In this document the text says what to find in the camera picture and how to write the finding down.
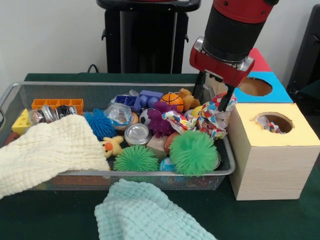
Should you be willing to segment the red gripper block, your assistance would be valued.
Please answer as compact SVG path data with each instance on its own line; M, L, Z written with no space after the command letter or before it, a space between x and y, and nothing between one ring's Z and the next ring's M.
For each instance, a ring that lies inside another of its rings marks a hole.
M235 88L240 87L246 80L254 67L255 59L248 56L240 63L223 62L208 55L203 43L204 38L199 37L191 48L189 57L190 65L200 71L194 84L193 97L201 100L206 79L205 73L209 73L217 81L222 81L227 85L227 92L219 102L218 111L231 112L237 103L237 98L234 95Z

